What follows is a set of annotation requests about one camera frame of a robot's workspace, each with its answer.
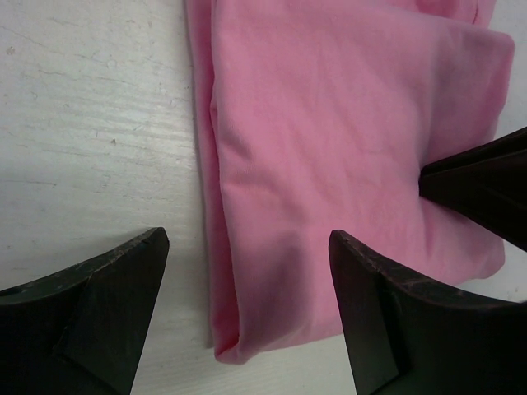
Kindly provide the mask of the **pink t shirt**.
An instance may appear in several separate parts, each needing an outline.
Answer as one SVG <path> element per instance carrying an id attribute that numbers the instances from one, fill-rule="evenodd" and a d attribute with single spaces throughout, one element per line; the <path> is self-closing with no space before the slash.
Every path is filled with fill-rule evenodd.
<path id="1" fill-rule="evenodd" d="M 329 236 L 450 285 L 503 241 L 419 196 L 493 139 L 515 45 L 492 1 L 188 1 L 218 361 L 341 333 Z"/>

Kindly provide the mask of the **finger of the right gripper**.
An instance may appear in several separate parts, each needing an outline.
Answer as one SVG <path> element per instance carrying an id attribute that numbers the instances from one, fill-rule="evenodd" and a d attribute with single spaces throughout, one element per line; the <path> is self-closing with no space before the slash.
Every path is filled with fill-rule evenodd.
<path id="1" fill-rule="evenodd" d="M 509 155 L 525 149 L 526 128 L 521 128 L 505 135 L 504 137 L 500 137 L 497 140 L 427 164 L 422 168 L 421 172 L 436 173 L 444 170 L 455 169 L 461 166 L 475 164 L 479 161 Z"/>
<path id="2" fill-rule="evenodd" d="M 421 197 L 526 248 L 526 151 L 419 177 Z"/>

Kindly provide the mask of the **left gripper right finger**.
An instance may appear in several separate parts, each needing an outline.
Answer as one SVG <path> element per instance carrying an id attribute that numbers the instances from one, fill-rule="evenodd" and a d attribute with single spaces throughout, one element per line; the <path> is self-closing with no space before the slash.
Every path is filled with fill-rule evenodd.
<path id="1" fill-rule="evenodd" d="M 525 393 L 525 303 L 448 286 L 341 230 L 329 259 L 357 393 Z"/>

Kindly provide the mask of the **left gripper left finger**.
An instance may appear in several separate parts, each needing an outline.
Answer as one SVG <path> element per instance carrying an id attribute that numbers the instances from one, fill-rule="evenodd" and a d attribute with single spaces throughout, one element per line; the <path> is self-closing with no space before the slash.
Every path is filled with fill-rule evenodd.
<path id="1" fill-rule="evenodd" d="M 1 292 L 3 394 L 129 394 L 170 242 L 151 228 Z"/>

